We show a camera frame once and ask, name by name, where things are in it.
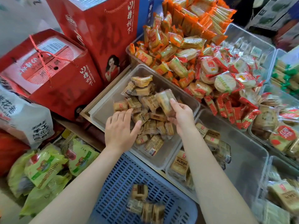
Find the pile of snacks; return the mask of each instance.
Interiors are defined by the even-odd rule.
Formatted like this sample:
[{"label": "pile of snacks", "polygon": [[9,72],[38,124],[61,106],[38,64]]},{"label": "pile of snacks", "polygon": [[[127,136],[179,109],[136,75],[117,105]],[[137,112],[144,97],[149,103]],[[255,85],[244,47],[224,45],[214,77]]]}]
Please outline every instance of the pile of snacks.
[{"label": "pile of snacks", "polygon": [[41,150],[28,151],[11,167],[7,182],[13,195],[28,195],[20,217],[37,215],[99,156],[85,141],[65,132],[65,138],[60,136]]},{"label": "pile of snacks", "polygon": [[299,94],[299,47],[292,49],[276,61],[271,83],[290,95]]},{"label": "pile of snacks", "polygon": [[282,103],[268,94],[258,110],[252,133],[292,158],[299,158],[299,107]]},{"label": "pile of snacks", "polygon": [[267,200],[263,223],[297,223],[299,216],[299,182],[282,179],[275,166],[271,167],[267,185]]},{"label": "pile of snacks", "polygon": [[164,220],[165,206],[147,200],[148,187],[145,184],[134,184],[126,210],[140,215],[144,223],[160,224]]},{"label": "pile of snacks", "polygon": [[[130,44],[129,50],[167,80],[203,101],[214,115],[219,113],[239,129],[247,129],[252,111],[261,102],[258,93],[263,82],[258,78],[264,72],[262,65],[267,53],[243,37],[229,44],[222,32],[215,32],[219,25],[225,31],[231,22],[228,15],[235,12],[216,4],[222,0],[189,1],[166,0],[164,10],[167,7],[168,11],[164,11],[164,18],[155,14],[153,26],[144,26],[144,41],[138,41],[136,46]],[[182,14],[181,21],[177,14]],[[195,30],[196,25],[206,25],[203,21],[210,26]]]},{"label": "pile of snacks", "polygon": [[149,157],[155,156],[164,141],[171,139],[175,134],[174,125],[168,122],[167,118],[175,115],[170,98],[176,98],[170,89],[154,94],[155,85],[152,80],[152,75],[131,77],[131,81],[122,92],[122,95],[126,96],[125,99],[113,103],[114,112],[132,108],[133,122],[142,121],[135,144]]},{"label": "pile of snacks", "polygon": [[[231,162],[230,145],[220,140],[219,132],[210,130],[199,122],[196,123],[195,126],[196,129],[200,132],[200,135],[204,138],[204,141],[207,143],[207,146],[211,150],[221,168],[225,170],[226,164],[229,164]],[[183,147],[178,152],[174,162],[170,166],[169,174],[175,177],[187,188],[195,190],[187,157],[185,155]]]}]

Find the white bag with chinese text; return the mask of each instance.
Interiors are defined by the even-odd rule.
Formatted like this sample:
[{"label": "white bag with chinese text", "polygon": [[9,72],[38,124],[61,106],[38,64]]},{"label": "white bag with chinese text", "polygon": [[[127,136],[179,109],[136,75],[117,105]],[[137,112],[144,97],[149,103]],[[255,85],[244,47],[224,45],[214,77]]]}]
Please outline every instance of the white bag with chinese text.
[{"label": "white bag with chinese text", "polygon": [[29,103],[0,86],[0,128],[31,148],[54,134],[50,110]]}]

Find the blue plastic basket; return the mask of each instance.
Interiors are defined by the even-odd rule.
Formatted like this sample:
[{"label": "blue plastic basket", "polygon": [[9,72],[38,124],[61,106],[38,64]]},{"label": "blue plastic basket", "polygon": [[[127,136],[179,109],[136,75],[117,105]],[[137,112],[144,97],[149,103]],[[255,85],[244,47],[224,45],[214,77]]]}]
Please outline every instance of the blue plastic basket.
[{"label": "blue plastic basket", "polygon": [[146,184],[148,200],[165,205],[165,224],[196,222],[195,202],[133,154],[127,153],[121,156],[107,177],[88,224],[142,223],[138,215],[126,211],[133,184]]}]

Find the green snack package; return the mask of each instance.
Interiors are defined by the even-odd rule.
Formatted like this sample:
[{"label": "green snack package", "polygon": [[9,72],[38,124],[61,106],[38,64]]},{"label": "green snack package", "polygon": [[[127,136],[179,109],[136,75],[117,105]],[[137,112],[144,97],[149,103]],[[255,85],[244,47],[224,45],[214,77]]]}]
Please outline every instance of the green snack package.
[{"label": "green snack package", "polygon": [[24,174],[25,164],[34,155],[35,151],[28,151],[20,156],[9,170],[7,182],[16,198],[19,198],[21,194],[27,195],[34,188],[34,184]]},{"label": "green snack package", "polygon": [[72,175],[70,173],[66,173],[64,176],[55,175],[44,188],[34,187],[20,211],[20,217],[37,215],[62,192],[71,179]]},{"label": "green snack package", "polygon": [[62,170],[62,165],[67,161],[59,149],[49,143],[29,159],[24,172],[37,188],[42,189]]},{"label": "green snack package", "polygon": [[99,156],[99,153],[82,139],[74,138],[72,134],[65,141],[69,142],[62,149],[62,153],[69,159],[72,175],[78,176]]}]

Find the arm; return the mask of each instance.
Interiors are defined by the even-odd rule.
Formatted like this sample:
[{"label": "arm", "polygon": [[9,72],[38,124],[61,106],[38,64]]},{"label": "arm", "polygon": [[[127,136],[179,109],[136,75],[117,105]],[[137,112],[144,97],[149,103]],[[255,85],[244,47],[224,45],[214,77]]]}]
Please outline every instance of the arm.
[{"label": "arm", "polygon": [[141,121],[138,121],[130,132],[132,111],[116,112],[108,118],[106,148],[30,224],[83,224],[88,221],[106,178],[122,153],[131,148],[140,130]]},{"label": "arm", "polygon": [[257,224],[250,208],[228,179],[194,125],[192,110],[187,105],[170,101],[191,170],[197,198],[207,224]]}]

